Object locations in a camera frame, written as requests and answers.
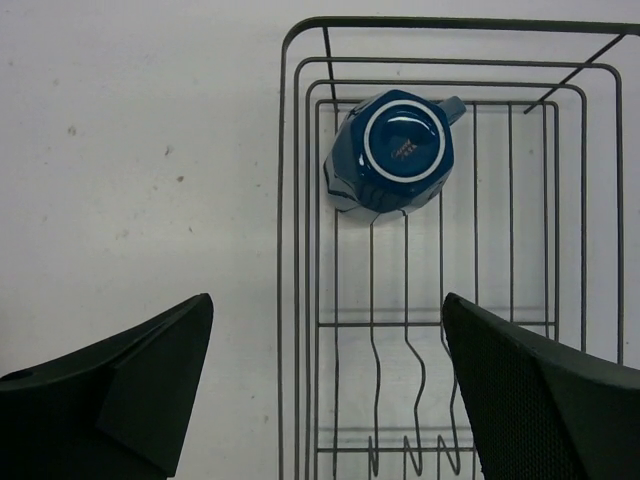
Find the blue mug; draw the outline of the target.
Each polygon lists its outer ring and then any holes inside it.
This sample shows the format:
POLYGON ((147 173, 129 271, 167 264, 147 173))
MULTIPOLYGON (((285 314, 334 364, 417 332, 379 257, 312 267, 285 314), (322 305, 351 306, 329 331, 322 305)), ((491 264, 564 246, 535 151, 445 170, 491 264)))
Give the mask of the blue mug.
POLYGON ((465 113, 457 96, 434 103, 399 89, 358 104, 323 165, 333 207, 373 223, 425 206, 453 170, 451 127, 465 113))

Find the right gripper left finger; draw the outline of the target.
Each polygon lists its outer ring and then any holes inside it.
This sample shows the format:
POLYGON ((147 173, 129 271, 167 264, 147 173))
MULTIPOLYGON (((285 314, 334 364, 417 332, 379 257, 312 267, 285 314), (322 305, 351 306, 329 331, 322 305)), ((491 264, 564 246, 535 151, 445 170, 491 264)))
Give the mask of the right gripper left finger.
POLYGON ((175 476, 214 305, 195 295, 121 333, 1 378, 4 479, 175 476))

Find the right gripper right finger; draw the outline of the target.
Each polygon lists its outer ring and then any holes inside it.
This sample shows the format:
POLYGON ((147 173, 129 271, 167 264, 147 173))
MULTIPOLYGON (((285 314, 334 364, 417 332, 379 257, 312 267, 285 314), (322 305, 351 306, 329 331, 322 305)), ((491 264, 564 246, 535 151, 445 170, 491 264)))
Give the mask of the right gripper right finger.
POLYGON ((638 370, 455 293, 442 321, 485 478, 638 478, 638 370))

